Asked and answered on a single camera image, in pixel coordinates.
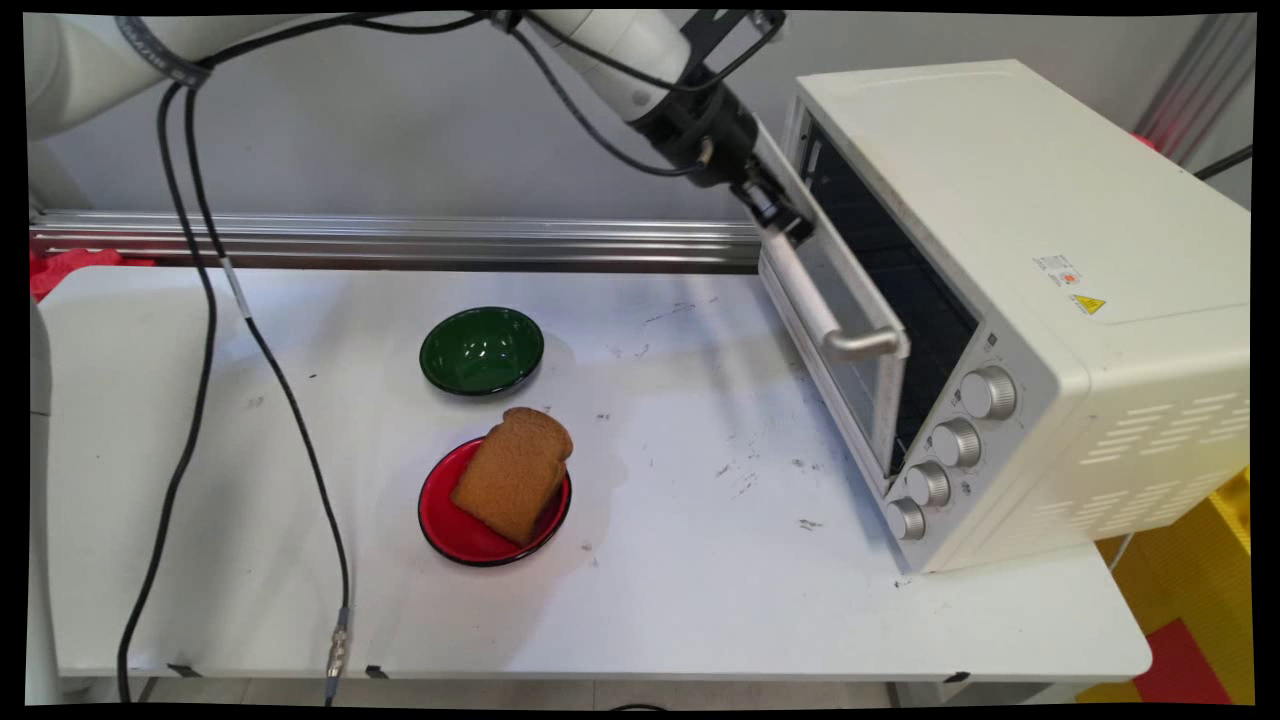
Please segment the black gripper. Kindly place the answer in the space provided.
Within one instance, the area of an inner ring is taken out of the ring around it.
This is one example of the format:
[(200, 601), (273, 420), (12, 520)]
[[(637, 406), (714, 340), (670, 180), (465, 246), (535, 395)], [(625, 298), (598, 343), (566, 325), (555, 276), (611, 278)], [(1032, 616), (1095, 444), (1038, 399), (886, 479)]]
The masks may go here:
[(756, 155), (759, 123), (726, 85), (695, 94), (673, 91), (628, 127), (667, 163), (645, 165), (648, 174), (682, 177), (701, 188), (736, 187), (760, 228), (778, 231), (791, 247), (813, 237), (812, 220), (765, 179)]

